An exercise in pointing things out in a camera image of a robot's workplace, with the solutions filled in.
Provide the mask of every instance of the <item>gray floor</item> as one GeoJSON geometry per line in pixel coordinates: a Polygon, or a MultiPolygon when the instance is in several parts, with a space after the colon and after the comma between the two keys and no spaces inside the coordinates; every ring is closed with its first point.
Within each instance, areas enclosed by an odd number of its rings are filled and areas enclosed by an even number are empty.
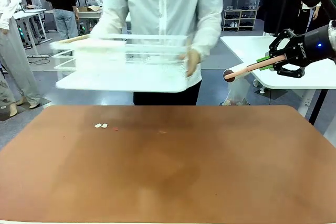
{"type": "MultiPolygon", "coordinates": [[[[223,36],[260,36],[262,30],[256,31],[241,31],[223,32],[223,36]]],[[[202,75],[203,83],[200,90],[198,105],[213,105],[217,106],[224,101],[228,94],[228,84],[223,80],[223,69],[216,68],[229,68],[239,62],[236,57],[229,51],[223,43],[219,42],[216,48],[213,49],[212,55],[208,58],[209,64],[203,66],[202,75]]],[[[132,93],[128,92],[107,92],[107,91],[75,91],[75,90],[59,90],[55,87],[57,75],[51,71],[35,71],[35,78],[41,94],[44,98],[51,101],[50,105],[132,105],[132,93]]],[[[10,77],[7,77],[10,87],[14,90],[15,86],[10,77]]],[[[248,76],[248,81],[252,83],[253,77],[248,76]]],[[[272,99],[262,97],[258,89],[253,86],[250,87],[247,100],[251,105],[289,105],[298,108],[300,104],[299,97],[292,91],[288,91],[277,99],[278,91],[272,91],[272,99]]],[[[314,106],[318,92],[312,102],[311,108],[314,106]]],[[[336,114],[336,91],[329,91],[327,98],[324,102],[316,128],[323,133],[336,114]]],[[[37,108],[31,111],[25,111],[12,119],[5,122],[0,122],[0,149],[5,146],[16,134],[18,134],[31,120],[34,119],[44,108],[37,108]]]]}

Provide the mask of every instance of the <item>jeans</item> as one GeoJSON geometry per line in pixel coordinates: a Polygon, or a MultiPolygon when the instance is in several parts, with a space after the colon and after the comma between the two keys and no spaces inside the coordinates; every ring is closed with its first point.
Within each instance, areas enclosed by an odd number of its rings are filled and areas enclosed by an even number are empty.
{"type": "Polygon", "coordinates": [[[61,39],[71,39],[78,36],[78,28],[74,12],[54,9],[54,18],[61,39]]]}

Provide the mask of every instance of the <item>brown tabletop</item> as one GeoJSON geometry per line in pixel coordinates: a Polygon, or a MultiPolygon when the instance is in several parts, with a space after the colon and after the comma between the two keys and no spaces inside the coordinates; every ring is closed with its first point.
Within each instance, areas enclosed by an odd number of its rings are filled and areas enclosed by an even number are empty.
{"type": "Polygon", "coordinates": [[[335,187],[286,106],[53,106],[0,152],[0,220],[329,223],[335,187]]]}

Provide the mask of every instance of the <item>white basket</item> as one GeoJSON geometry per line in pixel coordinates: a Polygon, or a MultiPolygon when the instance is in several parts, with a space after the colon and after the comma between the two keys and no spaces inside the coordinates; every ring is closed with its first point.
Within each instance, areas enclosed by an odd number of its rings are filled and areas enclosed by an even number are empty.
{"type": "Polygon", "coordinates": [[[186,36],[111,35],[52,43],[73,50],[73,57],[55,67],[72,71],[59,80],[61,89],[138,92],[181,92],[187,89],[186,36]]]}

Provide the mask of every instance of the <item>plastic bag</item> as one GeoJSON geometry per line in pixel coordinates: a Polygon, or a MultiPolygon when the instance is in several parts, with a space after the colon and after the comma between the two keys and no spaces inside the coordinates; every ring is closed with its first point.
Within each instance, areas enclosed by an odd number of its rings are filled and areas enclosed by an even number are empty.
{"type": "Polygon", "coordinates": [[[240,78],[229,83],[229,94],[225,101],[221,103],[223,106],[230,106],[230,105],[248,105],[246,100],[246,96],[248,90],[250,88],[250,83],[245,80],[245,78],[240,78]]]}

